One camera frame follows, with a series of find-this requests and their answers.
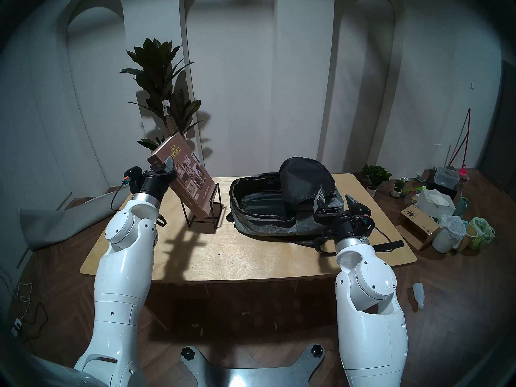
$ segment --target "clutter pile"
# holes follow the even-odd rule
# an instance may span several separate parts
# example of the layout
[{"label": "clutter pile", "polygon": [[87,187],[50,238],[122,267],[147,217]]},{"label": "clutter pile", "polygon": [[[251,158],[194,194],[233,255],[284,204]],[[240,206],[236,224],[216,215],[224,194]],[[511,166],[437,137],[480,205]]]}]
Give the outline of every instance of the clutter pile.
[{"label": "clutter pile", "polygon": [[438,252],[451,255],[465,248],[479,250],[494,238],[494,229],[484,218],[462,220],[470,201],[458,194],[458,187],[469,180],[465,167],[458,172],[451,165],[431,169],[424,186],[403,190],[414,195],[412,205],[400,213],[396,228],[415,249],[429,244]]}]

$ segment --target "wooden floor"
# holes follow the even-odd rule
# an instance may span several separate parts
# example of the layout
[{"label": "wooden floor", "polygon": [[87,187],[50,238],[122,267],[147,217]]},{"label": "wooden floor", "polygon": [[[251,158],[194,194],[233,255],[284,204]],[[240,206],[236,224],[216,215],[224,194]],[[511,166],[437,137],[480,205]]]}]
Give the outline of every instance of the wooden floor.
[{"label": "wooden floor", "polygon": [[[496,230],[480,252],[446,256],[433,248],[417,252],[413,265],[394,269],[398,300],[405,313],[409,354],[404,386],[447,386],[458,381],[514,324],[514,217],[516,203],[481,174],[470,172],[463,195],[469,220],[484,217]],[[393,199],[382,186],[375,200],[397,224],[409,198]],[[73,367],[93,329],[93,278],[79,268],[108,220],[53,247],[36,252],[22,281],[34,283],[32,320],[38,302],[48,323],[38,339],[26,342],[41,358]],[[417,311],[412,285],[422,282],[425,308]],[[180,361],[186,345],[195,345],[212,363],[227,367],[293,364],[309,343],[326,357],[310,386],[346,386],[338,354],[333,280],[176,286],[152,284],[148,307],[139,322],[138,355],[150,386],[196,385]],[[14,319],[15,305],[11,307]],[[37,313],[26,334],[44,321]]]}]

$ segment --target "plastic storage box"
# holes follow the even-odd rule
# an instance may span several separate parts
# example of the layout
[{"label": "plastic storage box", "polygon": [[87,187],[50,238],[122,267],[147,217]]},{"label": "plastic storage box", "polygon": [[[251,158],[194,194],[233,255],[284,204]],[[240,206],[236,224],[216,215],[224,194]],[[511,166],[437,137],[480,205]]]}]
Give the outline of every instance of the plastic storage box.
[{"label": "plastic storage box", "polygon": [[438,167],[436,169],[435,176],[435,184],[439,184],[440,186],[444,186],[450,189],[453,189],[455,185],[459,182],[460,176],[459,174],[450,169]]}]

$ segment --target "large potted plant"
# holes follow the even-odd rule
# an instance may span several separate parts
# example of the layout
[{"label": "large potted plant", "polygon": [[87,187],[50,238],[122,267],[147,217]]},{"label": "large potted plant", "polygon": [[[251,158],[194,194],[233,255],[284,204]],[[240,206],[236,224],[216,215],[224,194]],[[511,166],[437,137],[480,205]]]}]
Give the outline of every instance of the large potted plant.
[{"label": "large potted plant", "polygon": [[[142,47],[134,47],[134,52],[127,51],[131,59],[142,67],[142,69],[126,68],[120,73],[129,73],[135,76],[136,83],[149,93],[150,98],[146,99],[146,106],[131,102],[156,114],[163,121],[167,136],[179,132],[183,137],[186,132],[196,125],[189,125],[192,115],[200,108],[201,101],[187,100],[182,89],[174,91],[172,80],[184,68],[193,62],[178,68],[183,61],[172,66],[175,54],[181,46],[172,47],[171,41],[160,43],[158,40],[145,39]],[[167,116],[171,117],[172,130],[167,125]],[[158,137],[156,141],[143,138],[137,143],[154,151],[160,143],[165,140]]]},{"label": "large potted plant", "polygon": [[365,175],[369,178],[370,185],[367,187],[367,192],[370,196],[374,197],[376,194],[376,188],[382,183],[389,180],[392,176],[392,173],[389,173],[386,169],[381,166],[369,166],[365,164],[362,168]]}]

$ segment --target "white bucket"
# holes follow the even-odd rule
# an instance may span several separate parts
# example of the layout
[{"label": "white bucket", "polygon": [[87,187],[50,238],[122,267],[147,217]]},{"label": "white bucket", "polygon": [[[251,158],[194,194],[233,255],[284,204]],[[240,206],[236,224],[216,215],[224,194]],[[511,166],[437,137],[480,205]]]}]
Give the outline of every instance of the white bucket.
[{"label": "white bucket", "polygon": [[432,247],[442,254],[448,254],[457,242],[458,240],[451,237],[448,229],[443,229],[432,241]]}]

